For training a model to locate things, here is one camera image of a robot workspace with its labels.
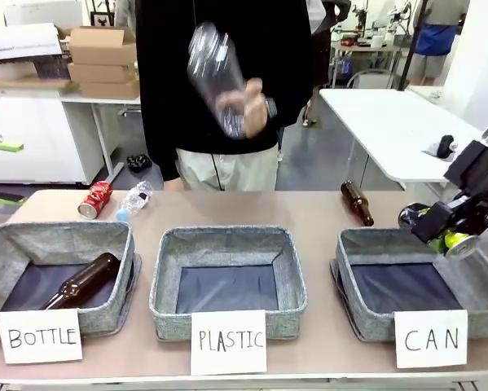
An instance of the wristwatch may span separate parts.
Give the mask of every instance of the wristwatch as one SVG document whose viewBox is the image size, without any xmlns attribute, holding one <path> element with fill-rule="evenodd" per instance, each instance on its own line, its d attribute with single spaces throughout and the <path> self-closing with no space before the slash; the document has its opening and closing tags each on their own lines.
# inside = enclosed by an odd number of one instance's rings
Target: wristwatch
<svg viewBox="0 0 488 391">
<path fill-rule="evenodd" d="M 267 115 L 269 119 L 272 120 L 278 115 L 278 110 L 276 109 L 275 100 L 272 98 L 266 98 L 266 108 L 267 108 Z"/>
</svg>

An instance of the brown glass bottle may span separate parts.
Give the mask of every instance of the brown glass bottle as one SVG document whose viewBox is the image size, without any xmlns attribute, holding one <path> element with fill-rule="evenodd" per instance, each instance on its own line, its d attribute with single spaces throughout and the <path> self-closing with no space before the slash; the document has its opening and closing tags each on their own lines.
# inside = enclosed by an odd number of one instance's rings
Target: brown glass bottle
<svg viewBox="0 0 488 391">
<path fill-rule="evenodd" d="M 364 226 L 373 226 L 374 219 L 368 210 L 368 200 L 363 195 L 359 187 L 352 181 L 346 181 L 341 184 L 341 194 L 349 206 L 352 213 L 359 217 Z"/>
<path fill-rule="evenodd" d="M 63 282 L 59 291 L 41 310 L 78 308 L 119 272 L 121 262 L 111 253 L 101 254 L 84 269 Z"/>
</svg>

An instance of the red soda can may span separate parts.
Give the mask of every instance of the red soda can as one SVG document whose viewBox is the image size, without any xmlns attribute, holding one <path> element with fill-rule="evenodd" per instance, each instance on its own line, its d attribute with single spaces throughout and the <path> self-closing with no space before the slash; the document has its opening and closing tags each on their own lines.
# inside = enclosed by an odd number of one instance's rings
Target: red soda can
<svg viewBox="0 0 488 391">
<path fill-rule="evenodd" d="M 112 195 L 112 185 L 105 181 L 95 183 L 90 187 L 90 193 L 78 206 L 79 214 L 88 220 L 97 218 Z"/>
</svg>

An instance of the beige pants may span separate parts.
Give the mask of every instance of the beige pants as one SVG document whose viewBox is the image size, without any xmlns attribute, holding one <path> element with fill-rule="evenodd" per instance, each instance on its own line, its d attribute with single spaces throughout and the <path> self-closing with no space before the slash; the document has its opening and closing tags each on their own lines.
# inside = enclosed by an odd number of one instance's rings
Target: beige pants
<svg viewBox="0 0 488 391">
<path fill-rule="evenodd" d="M 213 155 L 177 149 L 182 179 L 191 190 L 273 191 L 278 170 L 278 146 L 244 155 Z"/>
</svg>

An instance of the sign reading bottle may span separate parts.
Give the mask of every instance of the sign reading bottle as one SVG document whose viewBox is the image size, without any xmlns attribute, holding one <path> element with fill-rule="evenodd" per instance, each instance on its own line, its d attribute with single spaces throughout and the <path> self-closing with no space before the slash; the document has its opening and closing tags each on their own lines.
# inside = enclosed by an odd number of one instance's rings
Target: sign reading bottle
<svg viewBox="0 0 488 391">
<path fill-rule="evenodd" d="M 0 312 L 7 364 L 82 360 L 77 310 Z"/>
<path fill-rule="evenodd" d="M 267 371 L 266 312 L 191 314 L 191 374 Z"/>
<path fill-rule="evenodd" d="M 393 316 L 398 368 L 466 364 L 466 310 L 394 312 Z"/>
</svg>

